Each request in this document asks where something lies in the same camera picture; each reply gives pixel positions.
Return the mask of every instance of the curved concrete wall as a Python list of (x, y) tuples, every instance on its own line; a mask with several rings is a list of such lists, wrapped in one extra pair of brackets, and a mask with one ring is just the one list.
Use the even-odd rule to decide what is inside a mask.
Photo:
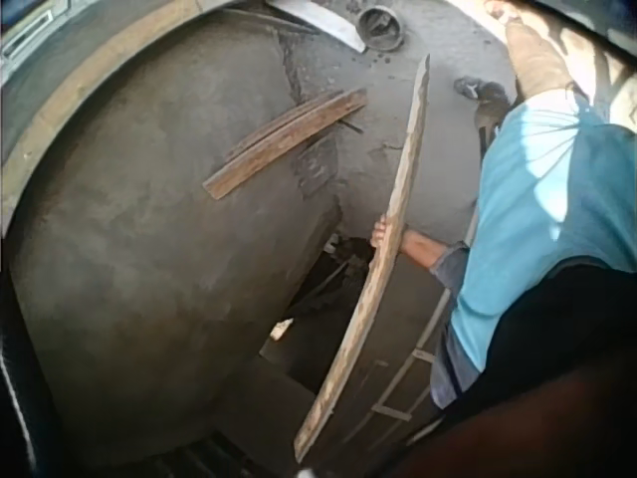
[[(74, 112), (57, 105), (61, 118)], [(86, 461), (208, 433), (224, 379), (258, 353), (317, 258), (337, 202), (328, 188), (302, 196), (294, 151), (223, 200), (201, 186), (236, 142), (294, 105), (276, 37), (210, 18), (144, 52), (48, 148), (8, 249)]]

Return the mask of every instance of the blue shirt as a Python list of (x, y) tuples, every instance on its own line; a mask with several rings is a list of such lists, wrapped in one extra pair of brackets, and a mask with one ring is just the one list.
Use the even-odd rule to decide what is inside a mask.
[(560, 261), (589, 256), (637, 271), (636, 149), (631, 131), (571, 92), (542, 93), (508, 114), (483, 163), (480, 220), (451, 318), (479, 371), (502, 314)]

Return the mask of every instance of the person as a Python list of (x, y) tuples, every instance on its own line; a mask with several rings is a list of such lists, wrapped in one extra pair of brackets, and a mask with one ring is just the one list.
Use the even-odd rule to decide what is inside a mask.
[[(575, 297), (573, 291), (590, 293), (591, 284), (616, 277), (620, 284), (634, 286), (634, 275), (622, 274), (637, 272), (634, 133), (595, 112), (563, 57), (525, 25), (514, 3), (489, 0), (485, 8), (506, 26), (518, 98), (510, 105), (500, 85), (470, 77), (454, 85), (458, 93), (479, 102), (475, 123), (486, 152), (475, 241), (471, 249), (463, 242), (447, 245), (408, 229), (400, 247), (455, 299), (431, 372), (432, 398), (443, 410), (495, 366), (497, 331), (524, 329), (527, 337), (536, 338), (532, 346), (518, 344), (528, 357), (550, 348), (561, 354), (537, 358), (535, 365), (543, 369), (558, 369), (561, 360), (579, 357), (583, 335), (601, 326), (594, 318), (585, 320), (587, 311), (580, 321), (572, 321), (572, 313), (589, 299), (608, 298)], [(385, 229), (381, 217), (372, 246), (378, 247)], [(525, 297), (537, 289), (542, 292), (530, 304)], [(562, 302), (575, 301), (568, 314), (555, 310), (554, 303), (544, 304), (560, 290)], [(625, 302), (617, 301), (613, 307)], [(606, 303), (603, 307), (610, 310)], [(542, 320), (528, 317), (531, 309)], [(521, 315), (530, 323), (518, 321)], [(539, 330), (546, 318), (549, 327)], [(575, 329), (565, 330), (566, 325)], [(511, 347), (511, 337), (520, 338), (507, 334), (510, 342), (500, 349)], [(523, 368), (531, 365), (521, 358), (520, 369), (511, 367), (511, 373), (524, 374)], [(527, 384), (531, 376), (548, 377), (531, 373)]]

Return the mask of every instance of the concrete wall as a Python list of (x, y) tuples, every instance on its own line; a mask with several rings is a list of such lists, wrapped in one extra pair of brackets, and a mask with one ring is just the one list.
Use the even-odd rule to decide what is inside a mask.
[(276, 37), (203, 20), (105, 85), (49, 150), (9, 231), (29, 332), (84, 458), (209, 432), (338, 221), (293, 154), (220, 201), (202, 181), (295, 105)]

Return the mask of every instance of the light blue shirt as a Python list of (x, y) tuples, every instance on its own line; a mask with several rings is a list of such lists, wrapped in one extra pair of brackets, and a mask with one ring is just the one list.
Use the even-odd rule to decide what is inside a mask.
[(502, 314), (563, 259), (637, 271), (636, 149), (631, 131), (573, 93), (545, 92), (507, 116), (485, 156), (480, 221), (451, 319), (479, 371)]

